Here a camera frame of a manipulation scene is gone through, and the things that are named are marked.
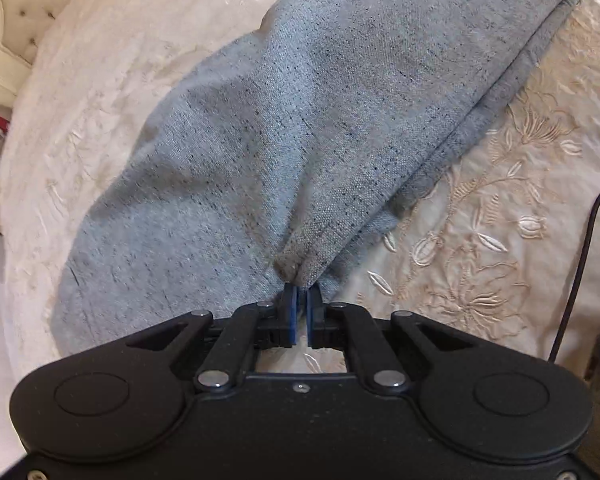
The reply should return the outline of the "grey speckled pants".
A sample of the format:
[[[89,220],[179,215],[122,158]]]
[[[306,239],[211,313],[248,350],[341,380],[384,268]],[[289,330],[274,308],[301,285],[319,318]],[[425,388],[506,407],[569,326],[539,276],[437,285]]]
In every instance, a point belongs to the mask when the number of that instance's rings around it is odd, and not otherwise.
[[[578,0],[277,0],[160,102],[84,217],[73,354],[285,284],[336,294],[475,146]]]

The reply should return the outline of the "cream embroidered bedspread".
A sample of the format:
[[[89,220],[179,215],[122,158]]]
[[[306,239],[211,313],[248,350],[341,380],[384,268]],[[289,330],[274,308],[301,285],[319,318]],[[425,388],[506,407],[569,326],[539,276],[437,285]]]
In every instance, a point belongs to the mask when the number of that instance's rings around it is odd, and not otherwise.
[[[16,377],[65,356],[50,328],[62,270],[148,117],[276,1],[72,0],[47,32],[0,169],[1,309]],[[542,358],[599,192],[600,0],[578,0],[484,137],[323,294]]]

